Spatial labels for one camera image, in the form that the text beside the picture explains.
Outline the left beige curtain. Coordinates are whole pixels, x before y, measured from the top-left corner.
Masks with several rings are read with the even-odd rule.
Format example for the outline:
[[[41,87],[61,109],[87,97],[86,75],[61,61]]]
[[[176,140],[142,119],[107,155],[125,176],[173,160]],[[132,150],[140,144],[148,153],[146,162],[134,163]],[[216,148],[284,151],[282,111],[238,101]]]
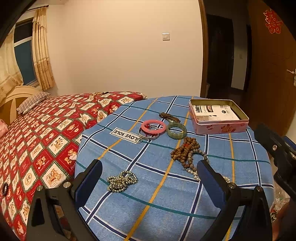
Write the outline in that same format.
[[[14,49],[15,25],[4,40],[0,50],[0,100],[16,87],[23,85],[23,77],[16,61]]]

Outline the beige window curtain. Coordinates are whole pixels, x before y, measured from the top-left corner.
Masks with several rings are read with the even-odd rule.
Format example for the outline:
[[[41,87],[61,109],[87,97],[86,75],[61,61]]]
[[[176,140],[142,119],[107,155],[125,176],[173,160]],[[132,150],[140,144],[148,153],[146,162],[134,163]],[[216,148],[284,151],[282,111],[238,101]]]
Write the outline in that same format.
[[[33,17],[32,57],[37,81],[45,91],[55,84],[47,43],[47,8],[38,8]]]

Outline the red double happiness sticker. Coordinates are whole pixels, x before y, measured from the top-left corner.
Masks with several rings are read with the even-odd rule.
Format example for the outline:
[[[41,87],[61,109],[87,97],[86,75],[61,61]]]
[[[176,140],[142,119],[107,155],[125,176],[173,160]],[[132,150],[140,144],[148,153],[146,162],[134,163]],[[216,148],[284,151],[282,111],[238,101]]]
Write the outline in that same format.
[[[270,9],[266,10],[263,14],[265,15],[265,26],[268,28],[269,32],[271,34],[280,34],[283,21],[278,18],[275,11]]]

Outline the green jade bangle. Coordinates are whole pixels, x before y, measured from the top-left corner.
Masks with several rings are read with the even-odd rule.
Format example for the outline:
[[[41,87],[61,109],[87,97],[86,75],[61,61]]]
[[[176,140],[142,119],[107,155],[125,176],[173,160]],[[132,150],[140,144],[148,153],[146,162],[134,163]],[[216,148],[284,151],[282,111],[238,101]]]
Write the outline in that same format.
[[[181,123],[172,122],[167,125],[166,133],[170,138],[181,140],[187,136],[187,129]]]

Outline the brown hair clip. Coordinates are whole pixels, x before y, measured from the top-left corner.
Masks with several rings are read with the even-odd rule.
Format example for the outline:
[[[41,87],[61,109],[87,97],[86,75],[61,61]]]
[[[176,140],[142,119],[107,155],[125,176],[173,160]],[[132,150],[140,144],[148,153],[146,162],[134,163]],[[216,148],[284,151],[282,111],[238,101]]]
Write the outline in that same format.
[[[162,113],[159,114],[159,117],[163,118],[163,119],[165,119],[165,120],[167,120],[167,121],[169,121],[171,123],[173,123],[173,122],[180,123],[181,122],[177,117],[175,117],[175,116],[173,116],[173,115],[171,115],[169,113],[162,112]]]

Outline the blue plaid tablecloth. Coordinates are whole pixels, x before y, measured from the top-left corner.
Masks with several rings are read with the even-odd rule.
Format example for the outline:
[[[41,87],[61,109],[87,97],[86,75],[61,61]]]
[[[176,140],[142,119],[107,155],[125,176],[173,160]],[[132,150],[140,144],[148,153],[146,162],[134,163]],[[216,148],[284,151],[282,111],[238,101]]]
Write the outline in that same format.
[[[82,134],[75,172],[84,171],[94,159],[103,165],[92,194],[79,209],[99,240],[199,240],[219,213],[204,186],[171,158],[180,140],[166,133],[138,144],[120,138],[136,134],[144,121],[158,120],[162,112],[180,119],[216,172],[243,188],[261,186],[268,204],[273,203],[270,160],[252,129],[198,135],[189,115],[189,97],[136,101]]]

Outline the brown wooden door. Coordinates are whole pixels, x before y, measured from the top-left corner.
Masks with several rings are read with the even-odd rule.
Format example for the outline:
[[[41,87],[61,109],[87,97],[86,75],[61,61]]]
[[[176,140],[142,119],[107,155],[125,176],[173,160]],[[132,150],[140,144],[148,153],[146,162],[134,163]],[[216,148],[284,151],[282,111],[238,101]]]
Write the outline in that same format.
[[[272,8],[264,1],[249,1],[247,7],[252,62],[243,109],[251,128],[263,123],[284,136],[295,116],[295,39],[284,23],[280,34],[269,32],[263,13]]]

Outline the pink pillow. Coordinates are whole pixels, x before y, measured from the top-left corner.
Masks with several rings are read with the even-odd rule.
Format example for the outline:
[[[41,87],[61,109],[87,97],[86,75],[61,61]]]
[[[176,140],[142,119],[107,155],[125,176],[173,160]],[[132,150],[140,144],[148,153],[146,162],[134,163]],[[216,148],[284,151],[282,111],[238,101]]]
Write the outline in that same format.
[[[0,138],[2,138],[8,132],[7,124],[0,119]]]

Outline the brown door frame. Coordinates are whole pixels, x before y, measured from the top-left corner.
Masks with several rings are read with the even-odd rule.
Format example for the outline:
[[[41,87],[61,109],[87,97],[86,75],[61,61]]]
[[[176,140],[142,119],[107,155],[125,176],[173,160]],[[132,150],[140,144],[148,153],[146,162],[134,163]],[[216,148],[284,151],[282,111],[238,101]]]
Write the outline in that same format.
[[[201,82],[201,97],[207,95],[207,73],[208,73],[208,54],[209,54],[209,40],[208,40],[208,26],[206,18],[206,10],[203,0],[198,0],[201,24],[202,24],[202,37],[203,37],[203,67],[202,67],[202,82]]]

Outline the red patterned bed quilt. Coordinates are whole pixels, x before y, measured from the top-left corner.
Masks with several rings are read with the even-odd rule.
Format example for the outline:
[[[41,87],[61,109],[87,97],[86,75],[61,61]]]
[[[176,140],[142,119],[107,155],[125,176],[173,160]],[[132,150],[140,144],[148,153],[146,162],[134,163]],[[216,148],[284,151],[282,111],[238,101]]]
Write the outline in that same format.
[[[143,99],[129,91],[49,96],[8,126],[1,138],[1,218],[18,240],[26,238],[36,188],[56,188],[74,176],[82,132]]]

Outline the white wall light switch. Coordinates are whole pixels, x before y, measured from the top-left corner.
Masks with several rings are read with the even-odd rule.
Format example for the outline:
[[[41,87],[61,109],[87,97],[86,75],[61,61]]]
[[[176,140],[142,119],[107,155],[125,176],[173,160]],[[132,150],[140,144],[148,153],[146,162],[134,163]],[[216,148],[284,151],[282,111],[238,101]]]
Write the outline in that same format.
[[[170,34],[169,33],[162,33],[162,40],[163,41],[169,41],[170,40]]]

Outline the pink metal tin box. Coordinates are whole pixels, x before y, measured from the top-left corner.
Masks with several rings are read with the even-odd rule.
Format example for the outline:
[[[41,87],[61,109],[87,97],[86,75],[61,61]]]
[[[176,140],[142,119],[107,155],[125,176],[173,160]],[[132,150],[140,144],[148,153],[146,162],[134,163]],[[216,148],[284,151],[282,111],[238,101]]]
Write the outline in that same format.
[[[199,135],[240,133],[249,123],[248,116],[228,99],[190,99],[189,113]]]

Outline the checked pillow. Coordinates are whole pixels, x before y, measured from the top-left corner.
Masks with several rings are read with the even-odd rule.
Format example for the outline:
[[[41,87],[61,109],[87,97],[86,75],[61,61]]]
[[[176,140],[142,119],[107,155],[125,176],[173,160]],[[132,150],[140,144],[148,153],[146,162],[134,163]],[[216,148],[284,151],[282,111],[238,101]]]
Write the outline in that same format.
[[[18,114],[25,114],[34,108],[37,104],[44,101],[50,96],[48,92],[39,92],[26,100],[24,100],[20,106],[17,108]]]

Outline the window with blue pane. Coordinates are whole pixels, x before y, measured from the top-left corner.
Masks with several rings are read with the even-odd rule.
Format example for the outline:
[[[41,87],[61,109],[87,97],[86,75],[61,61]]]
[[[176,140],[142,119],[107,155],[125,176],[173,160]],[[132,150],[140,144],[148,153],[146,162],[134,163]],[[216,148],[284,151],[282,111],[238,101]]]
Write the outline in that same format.
[[[14,32],[16,62],[23,77],[23,84],[31,87],[37,87],[39,83],[34,70],[32,39],[33,18],[28,18],[18,22]]]

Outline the thin silver bangle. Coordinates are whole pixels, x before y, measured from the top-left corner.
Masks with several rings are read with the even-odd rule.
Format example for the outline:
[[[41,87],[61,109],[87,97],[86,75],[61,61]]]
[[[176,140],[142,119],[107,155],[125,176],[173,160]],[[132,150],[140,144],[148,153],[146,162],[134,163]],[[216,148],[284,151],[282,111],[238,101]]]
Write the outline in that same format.
[[[147,133],[147,132],[143,131],[142,128],[138,129],[138,135],[140,136],[140,138],[142,140],[146,140],[146,141],[152,141],[152,140],[155,140],[159,137],[159,133],[158,134]]]

